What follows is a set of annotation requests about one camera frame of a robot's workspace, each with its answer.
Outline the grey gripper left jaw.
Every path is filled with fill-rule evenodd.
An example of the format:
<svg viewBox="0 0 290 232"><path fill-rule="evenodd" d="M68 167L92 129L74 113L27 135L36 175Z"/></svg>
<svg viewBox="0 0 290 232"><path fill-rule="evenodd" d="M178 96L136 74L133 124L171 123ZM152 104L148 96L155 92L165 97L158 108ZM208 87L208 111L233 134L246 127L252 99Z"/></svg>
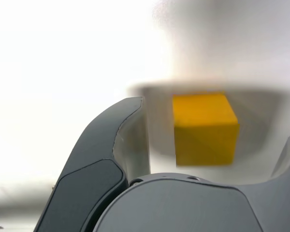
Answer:
<svg viewBox="0 0 290 232"><path fill-rule="evenodd" d="M90 232L107 206L150 174L145 100L123 99L85 128L35 227L37 232Z"/></svg>

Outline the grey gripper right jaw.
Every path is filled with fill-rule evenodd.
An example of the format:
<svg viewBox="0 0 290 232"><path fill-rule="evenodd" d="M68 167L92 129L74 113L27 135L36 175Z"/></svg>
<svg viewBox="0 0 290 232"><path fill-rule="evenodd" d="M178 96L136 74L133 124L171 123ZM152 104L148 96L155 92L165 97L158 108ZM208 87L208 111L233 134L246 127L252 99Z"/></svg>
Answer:
<svg viewBox="0 0 290 232"><path fill-rule="evenodd" d="M96 232L290 232L290 167L263 183L154 176L120 194Z"/></svg>

